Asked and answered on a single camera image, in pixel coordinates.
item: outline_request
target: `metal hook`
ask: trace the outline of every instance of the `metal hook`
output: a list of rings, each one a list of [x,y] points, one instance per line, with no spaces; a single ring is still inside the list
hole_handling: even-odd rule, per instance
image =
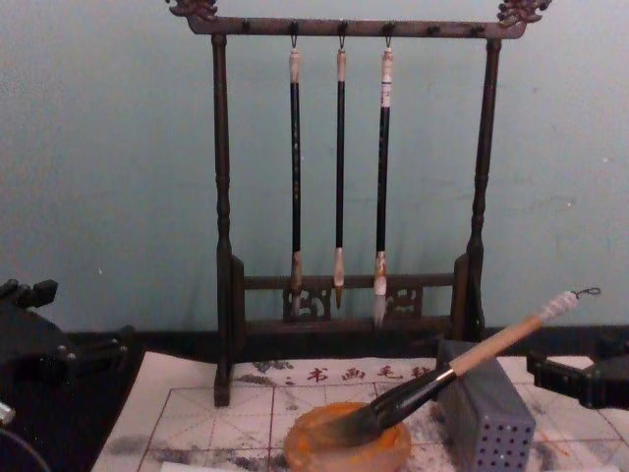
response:
[[[574,293],[577,296],[577,298],[579,298],[581,295],[584,295],[584,294],[592,295],[593,297],[596,297],[600,295],[600,288],[590,287],[590,288],[585,288],[583,290],[579,290],[578,292],[572,292],[572,293]]]
[[[297,34],[299,33],[299,23],[293,22],[291,23],[291,42],[293,43],[293,47],[297,47]]]
[[[338,26],[338,42],[341,49],[345,48],[345,32],[347,31],[348,23],[343,20]]]
[[[382,27],[382,32],[384,33],[384,40],[386,41],[386,47],[391,47],[391,33],[395,28],[395,24],[393,22],[389,22]]]

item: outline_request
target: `bamboo brush handle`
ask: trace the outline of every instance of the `bamboo brush handle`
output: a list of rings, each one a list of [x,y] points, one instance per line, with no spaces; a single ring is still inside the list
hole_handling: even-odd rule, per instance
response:
[[[577,304],[578,300],[575,293],[564,292],[538,312],[529,315],[517,324],[506,327],[469,351],[461,354],[450,362],[450,367],[457,377],[460,377],[481,362],[490,359],[520,339],[528,336],[541,327],[545,321],[574,309]]]

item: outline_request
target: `brush rack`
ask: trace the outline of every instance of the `brush rack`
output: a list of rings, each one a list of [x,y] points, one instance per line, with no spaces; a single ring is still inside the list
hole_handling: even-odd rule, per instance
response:
[[[527,25],[541,18],[551,0],[505,0],[499,5],[498,21],[425,22],[314,20],[298,18],[234,18],[217,15],[216,0],[175,0],[170,11],[188,21],[195,34],[211,36],[214,89],[214,158],[216,166],[218,244],[216,247],[217,311],[220,358],[214,379],[214,403],[227,406],[230,397],[232,367],[244,349],[247,338],[254,335],[282,336],[296,333],[364,333],[367,339],[385,336],[390,331],[420,335],[440,333],[446,338],[477,340],[485,327],[481,299],[483,273],[483,223],[486,186],[491,156],[491,134],[496,98],[498,57],[502,40],[518,39]],[[251,277],[245,275],[242,261],[232,254],[229,240],[229,126],[227,104],[226,45],[229,35],[301,36],[379,36],[415,38],[460,38],[486,42],[486,72],[483,106],[476,158],[475,192],[472,204],[471,235],[465,253],[451,272],[430,274],[388,274],[387,311],[382,328],[376,330],[372,320],[336,320],[331,317],[332,275],[303,277],[301,313],[291,313],[289,276]],[[345,289],[373,287],[373,275],[346,275]],[[452,287],[450,313],[427,316],[422,310],[424,289]],[[281,321],[248,321],[245,293],[248,290],[281,291]],[[263,361],[268,359],[250,359]]]

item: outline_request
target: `cable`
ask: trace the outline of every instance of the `cable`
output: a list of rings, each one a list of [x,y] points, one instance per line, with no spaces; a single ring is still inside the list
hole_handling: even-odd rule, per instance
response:
[[[41,467],[41,470],[43,470],[44,472],[52,472],[52,469],[50,469],[50,467],[48,466],[46,461],[43,459],[43,457],[39,455],[39,452],[37,452],[28,442],[24,441],[18,435],[16,435],[15,433],[11,431],[7,431],[0,428],[0,436],[9,438],[14,443],[17,443],[18,445],[20,445],[26,452],[30,454],[30,456],[35,460],[35,462],[37,462],[37,465]]]

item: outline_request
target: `wooden post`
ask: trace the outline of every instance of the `wooden post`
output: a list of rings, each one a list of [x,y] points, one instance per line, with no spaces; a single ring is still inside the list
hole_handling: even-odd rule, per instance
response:
[[[483,223],[485,222],[485,198],[489,178],[489,161],[491,159],[491,136],[493,133],[493,114],[495,109],[496,82],[498,77],[498,56],[500,54],[500,39],[487,41],[487,58],[485,69],[485,86],[483,89],[483,108],[481,111],[481,127],[479,130],[479,146],[476,157],[476,177],[474,202],[472,203],[472,234],[468,242],[467,254],[470,258],[470,274],[468,293],[480,297],[481,277],[483,273]],[[466,338],[474,337],[475,331],[483,328],[483,314],[474,313],[470,316],[468,310]]]
[[[214,404],[229,405],[229,383],[232,369],[232,305],[231,264],[232,246],[229,242],[229,129],[227,115],[227,66],[224,34],[212,36],[214,60],[214,155],[218,199],[218,244],[216,245],[216,289],[220,360],[214,380]]]

